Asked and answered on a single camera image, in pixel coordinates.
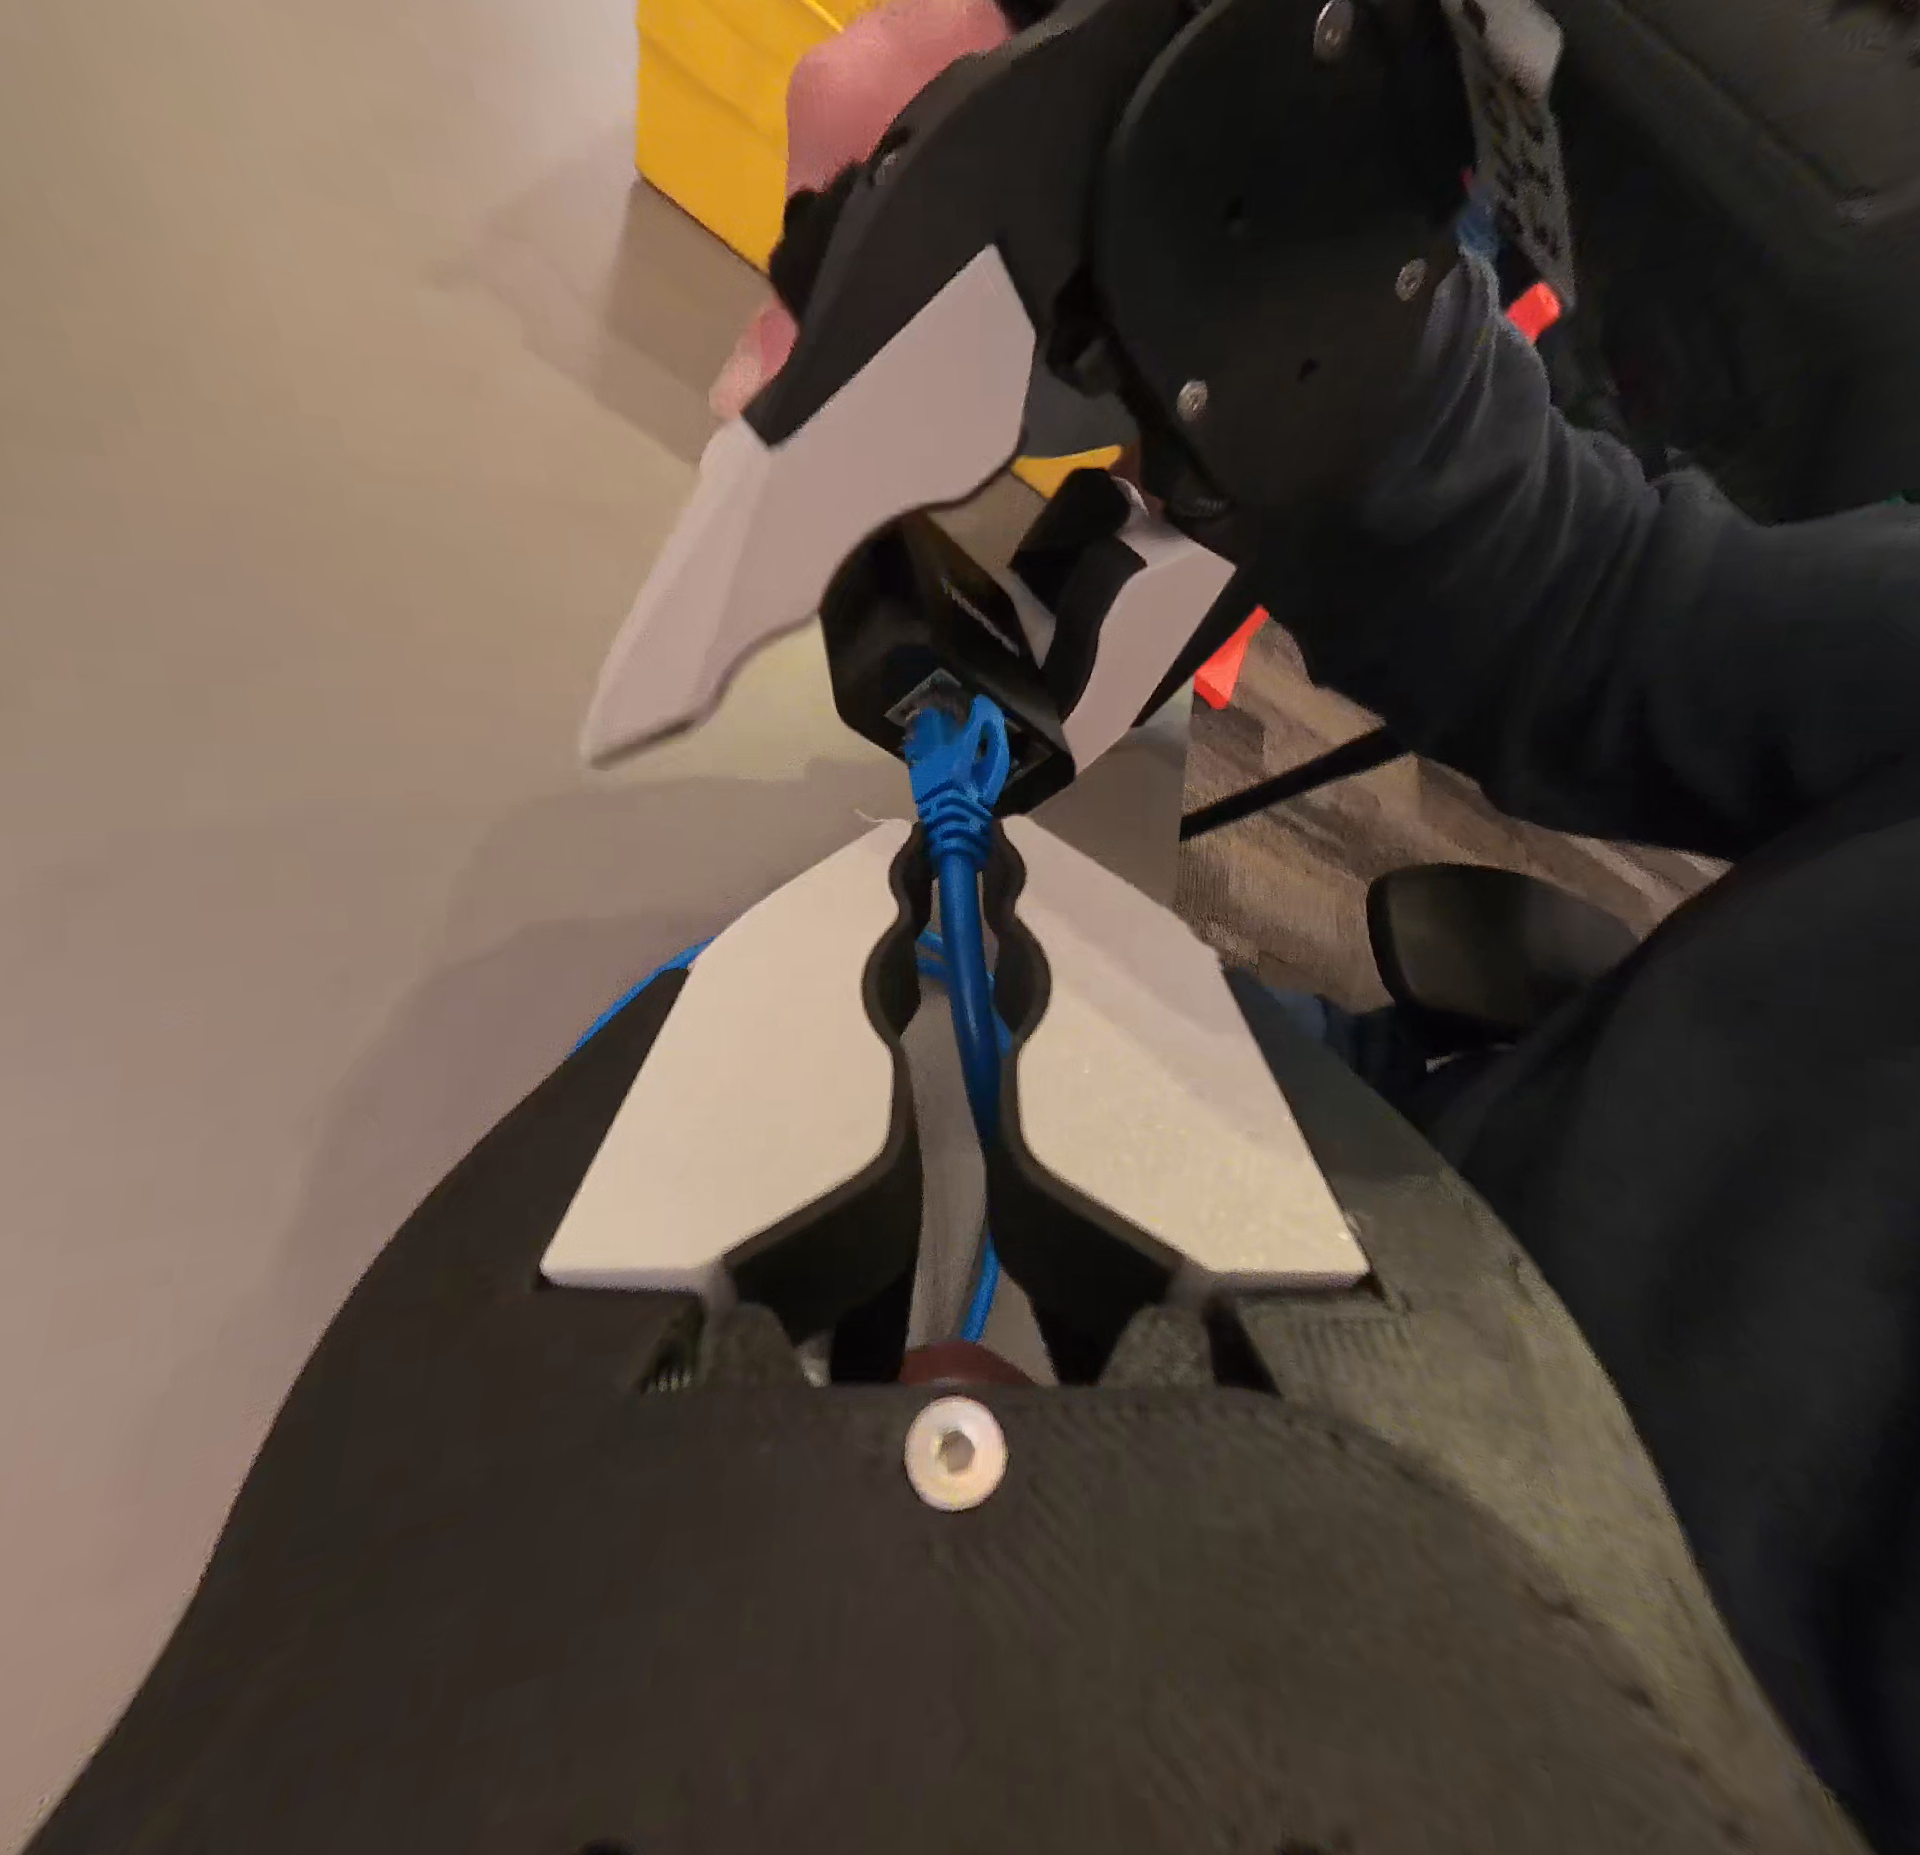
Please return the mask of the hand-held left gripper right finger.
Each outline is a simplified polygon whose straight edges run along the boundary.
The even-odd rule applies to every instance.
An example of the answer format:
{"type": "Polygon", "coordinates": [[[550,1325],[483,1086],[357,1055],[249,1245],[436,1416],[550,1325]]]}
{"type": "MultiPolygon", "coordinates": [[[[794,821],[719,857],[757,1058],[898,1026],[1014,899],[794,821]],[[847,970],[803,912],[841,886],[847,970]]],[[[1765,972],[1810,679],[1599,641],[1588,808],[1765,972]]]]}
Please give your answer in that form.
{"type": "Polygon", "coordinates": [[[1345,1296],[1372,1265],[1214,949],[1032,816],[985,881],[1010,1036],[988,1218],[1062,1381],[1145,1311],[1345,1296]]]}

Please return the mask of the black metal bar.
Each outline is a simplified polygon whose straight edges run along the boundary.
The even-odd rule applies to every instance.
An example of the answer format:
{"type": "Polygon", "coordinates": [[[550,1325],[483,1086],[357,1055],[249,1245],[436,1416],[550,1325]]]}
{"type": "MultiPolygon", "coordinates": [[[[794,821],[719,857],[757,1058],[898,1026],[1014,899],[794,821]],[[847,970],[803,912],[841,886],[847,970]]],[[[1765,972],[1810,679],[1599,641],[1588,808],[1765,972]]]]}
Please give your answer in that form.
{"type": "Polygon", "coordinates": [[[1180,838],[1193,842],[1219,832],[1221,827],[1258,816],[1274,805],[1311,794],[1323,785],[1341,784],[1378,766],[1394,763],[1407,755],[1407,745],[1399,742],[1390,731],[1366,731],[1351,742],[1323,751],[1307,763],[1298,763],[1186,810],[1180,824],[1180,838]]]}

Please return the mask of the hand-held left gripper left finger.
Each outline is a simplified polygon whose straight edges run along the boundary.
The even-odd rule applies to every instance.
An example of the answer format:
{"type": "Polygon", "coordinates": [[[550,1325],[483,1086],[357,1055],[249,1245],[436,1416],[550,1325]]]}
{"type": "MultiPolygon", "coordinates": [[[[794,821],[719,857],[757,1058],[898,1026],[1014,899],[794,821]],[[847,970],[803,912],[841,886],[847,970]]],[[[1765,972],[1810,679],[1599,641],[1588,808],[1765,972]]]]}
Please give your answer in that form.
{"type": "Polygon", "coordinates": [[[889,816],[686,970],[539,1262],[558,1291],[756,1304],[838,1382],[893,1382],[923,1218],[906,1029],[918,827],[889,816]]]}

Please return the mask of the small orange-red item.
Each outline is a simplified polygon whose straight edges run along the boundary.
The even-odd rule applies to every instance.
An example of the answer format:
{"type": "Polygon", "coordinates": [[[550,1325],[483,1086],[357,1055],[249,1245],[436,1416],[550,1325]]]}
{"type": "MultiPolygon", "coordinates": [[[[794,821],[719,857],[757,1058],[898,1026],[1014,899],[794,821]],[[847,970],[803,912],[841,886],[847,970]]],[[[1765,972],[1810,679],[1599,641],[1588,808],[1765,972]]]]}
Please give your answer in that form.
{"type": "Polygon", "coordinates": [[[1246,655],[1267,624],[1267,611],[1254,609],[1249,619],[1193,672],[1193,696],[1208,708],[1226,708],[1235,700],[1246,655]]]}

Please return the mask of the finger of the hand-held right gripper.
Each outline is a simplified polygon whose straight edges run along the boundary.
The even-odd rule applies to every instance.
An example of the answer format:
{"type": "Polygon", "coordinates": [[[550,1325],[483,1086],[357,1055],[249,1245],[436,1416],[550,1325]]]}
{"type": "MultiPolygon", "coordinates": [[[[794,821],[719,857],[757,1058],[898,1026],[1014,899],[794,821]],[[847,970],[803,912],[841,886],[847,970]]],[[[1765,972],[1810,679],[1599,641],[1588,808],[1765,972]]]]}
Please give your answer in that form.
{"type": "Polygon", "coordinates": [[[1106,465],[1081,465],[1014,549],[1016,598],[1074,772],[1100,762],[1226,639],[1235,563],[1147,505],[1106,465]]]}
{"type": "Polygon", "coordinates": [[[581,758],[609,766],[705,721],[747,657],[817,613],[855,547],[997,477],[1034,350],[988,247],[787,440],[725,424],[606,655],[581,758]]]}

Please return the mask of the small black ethernet switch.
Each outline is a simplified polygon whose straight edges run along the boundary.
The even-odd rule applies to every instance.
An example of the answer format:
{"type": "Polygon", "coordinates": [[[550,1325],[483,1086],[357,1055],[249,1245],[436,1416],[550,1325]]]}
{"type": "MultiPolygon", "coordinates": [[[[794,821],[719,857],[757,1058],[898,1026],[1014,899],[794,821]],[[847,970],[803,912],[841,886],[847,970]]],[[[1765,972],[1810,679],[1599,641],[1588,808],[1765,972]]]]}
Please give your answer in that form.
{"type": "Polygon", "coordinates": [[[834,576],[820,622],[834,705],[858,737],[901,762],[923,708],[963,721],[985,697],[1010,745],[999,810],[1038,810],[1074,784],[1062,716],[1014,601],[932,517],[862,544],[834,576]]]}

